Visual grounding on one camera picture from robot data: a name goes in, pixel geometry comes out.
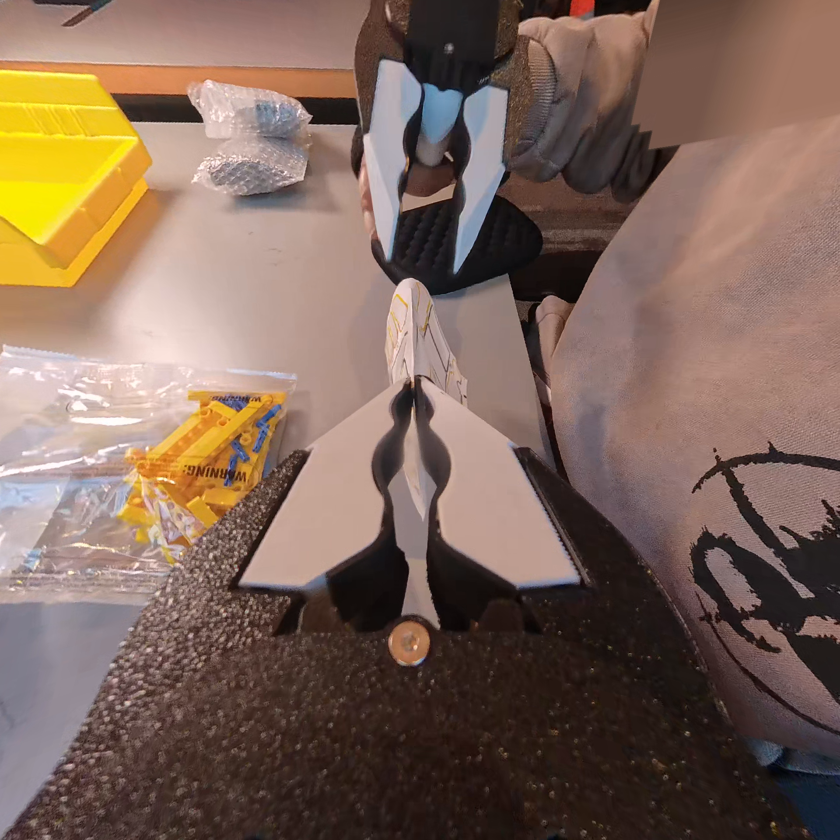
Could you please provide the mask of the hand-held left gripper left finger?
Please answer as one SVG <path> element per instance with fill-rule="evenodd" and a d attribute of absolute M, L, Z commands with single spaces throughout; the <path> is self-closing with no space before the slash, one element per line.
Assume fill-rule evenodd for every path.
<path fill-rule="evenodd" d="M 310 602 L 343 621 L 396 621 L 409 574 L 390 485 L 404 463 L 410 380 L 317 439 L 238 572 L 238 588 Z"/>

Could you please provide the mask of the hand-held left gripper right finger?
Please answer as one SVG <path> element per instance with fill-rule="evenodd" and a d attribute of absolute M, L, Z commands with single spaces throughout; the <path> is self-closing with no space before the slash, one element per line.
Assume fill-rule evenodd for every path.
<path fill-rule="evenodd" d="M 437 619 L 480 621 L 494 602 L 577 602 L 576 548 L 552 508 L 559 477 L 430 380 L 417 381 L 428 509 L 427 582 Z"/>

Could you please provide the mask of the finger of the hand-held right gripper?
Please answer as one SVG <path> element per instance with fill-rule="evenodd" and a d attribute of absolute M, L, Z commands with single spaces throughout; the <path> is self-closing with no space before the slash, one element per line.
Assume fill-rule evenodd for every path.
<path fill-rule="evenodd" d="M 375 229 L 387 262 L 394 253 L 423 97 L 421 83 L 404 63 L 394 59 L 380 61 L 370 125 L 363 143 Z"/>
<path fill-rule="evenodd" d="M 502 153 L 507 129 L 508 91 L 484 86 L 463 107 L 468 150 L 456 182 L 453 273 L 460 272 L 473 248 L 506 171 Z"/>

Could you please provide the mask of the pile of yellow blue parts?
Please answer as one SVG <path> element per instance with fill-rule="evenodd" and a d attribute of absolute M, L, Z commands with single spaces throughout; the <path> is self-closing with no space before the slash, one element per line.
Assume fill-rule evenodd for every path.
<path fill-rule="evenodd" d="M 270 440 L 280 420 L 283 402 L 283 397 L 279 401 L 271 400 L 269 403 L 234 395 L 222 399 L 222 404 L 237 413 L 252 406 L 264 410 L 262 414 L 249 420 L 245 430 L 239 432 L 230 443 L 230 458 L 224 477 L 225 488 L 253 487 L 262 479 L 266 473 Z"/>

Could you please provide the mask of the white sticker sheet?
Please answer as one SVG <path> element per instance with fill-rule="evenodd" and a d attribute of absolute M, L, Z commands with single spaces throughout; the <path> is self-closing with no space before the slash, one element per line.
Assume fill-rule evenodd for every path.
<path fill-rule="evenodd" d="M 467 405 L 467 379 L 445 338 L 432 297 L 414 278 L 401 281 L 393 294 L 386 320 L 385 360 L 392 384 L 422 375 Z M 406 431 L 403 471 L 415 508 L 426 519 L 434 489 L 422 463 L 414 414 Z"/>

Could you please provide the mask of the large clear plastic bag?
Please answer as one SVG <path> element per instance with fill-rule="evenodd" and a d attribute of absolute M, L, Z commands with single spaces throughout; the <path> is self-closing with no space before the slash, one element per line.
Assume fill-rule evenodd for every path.
<path fill-rule="evenodd" d="M 1 374 L 2 602 L 142 602 L 175 565 L 118 518 L 126 454 L 180 426 L 195 410 L 189 391 L 291 385 L 288 409 L 298 384 L 290 373 L 111 364 L 9 345 Z"/>

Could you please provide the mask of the yellow plastic bin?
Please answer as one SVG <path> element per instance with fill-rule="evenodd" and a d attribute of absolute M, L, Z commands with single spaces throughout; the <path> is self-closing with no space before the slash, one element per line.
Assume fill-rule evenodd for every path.
<path fill-rule="evenodd" d="M 1 71 L 1 283 L 73 287 L 146 194 L 151 157 L 93 75 Z"/>

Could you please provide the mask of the person's right forearm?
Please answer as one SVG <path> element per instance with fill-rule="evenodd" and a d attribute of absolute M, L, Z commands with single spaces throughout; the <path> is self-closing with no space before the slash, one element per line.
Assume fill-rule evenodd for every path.
<path fill-rule="evenodd" d="M 645 12 L 533 17 L 528 43 L 532 104 L 509 170 L 533 182 L 560 176 L 572 190 L 637 200 L 660 171 L 660 150 L 632 124 L 658 3 Z"/>

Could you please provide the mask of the grey desk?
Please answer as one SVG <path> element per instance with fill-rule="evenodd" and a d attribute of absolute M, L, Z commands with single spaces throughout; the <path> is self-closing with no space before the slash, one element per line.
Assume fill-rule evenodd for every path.
<path fill-rule="evenodd" d="M 254 202 L 193 184 L 197 124 L 136 126 L 150 186 L 71 289 L 2 287 L 2 343 L 115 362 L 297 375 L 282 451 L 384 388 L 392 284 L 371 256 L 349 165 L 352 130 L 316 127 L 305 181 Z M 507 279 L 436 304 L 469 407 L 549 453 Z M 84 718 L 147 597 L 2 604 L 2 767 L 46 773 Z"/>

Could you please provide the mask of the person's right hand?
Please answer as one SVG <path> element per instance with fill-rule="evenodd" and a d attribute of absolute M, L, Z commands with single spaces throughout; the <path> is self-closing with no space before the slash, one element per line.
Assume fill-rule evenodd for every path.
<path fill-rule="evenodd" d="M 455 180 L 454 164 L 446 157 L 435 166 L 416 161 L 408 172 L 405 193 L 418 197 L 432 196 L 448 188 Z"/>

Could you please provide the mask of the bubble wrap bundle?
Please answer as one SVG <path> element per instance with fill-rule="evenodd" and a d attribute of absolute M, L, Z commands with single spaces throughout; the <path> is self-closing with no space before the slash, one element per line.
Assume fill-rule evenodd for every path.
<path fill-rule="evenodd" d="M 192 183 L 231 196 L 276 193 L 302 182 L 308 162 L 306 144 L 245 136 L 221 143 L 198 165 Z"/>

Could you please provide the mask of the pile of yellow building parts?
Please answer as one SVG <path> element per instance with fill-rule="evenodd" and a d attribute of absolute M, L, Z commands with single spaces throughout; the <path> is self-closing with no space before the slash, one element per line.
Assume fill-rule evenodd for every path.
<path fill-rule="evenodd" d="M 189 417 L 160 443 L 131 449 L 125 456 L 132 469 L 126 479 L 127 500 L 118 518 L 133 528 L 135 542 L 159 551 L 165 562 L 175 565 L 273 469 L 273 446 L 281 439 L 292 393 L 291 385 L 269 392 L 189 391 L 187 397 L 196 405 Z M 264 410 L 252 406 L 237 413 L 222 404 L 226 396 L 244 396 L 258 403 L 283 397 L 280 420 L 269 444 L 266 473 L 253 487 L 225 488 L 224 477 L 230 443 Z"/>

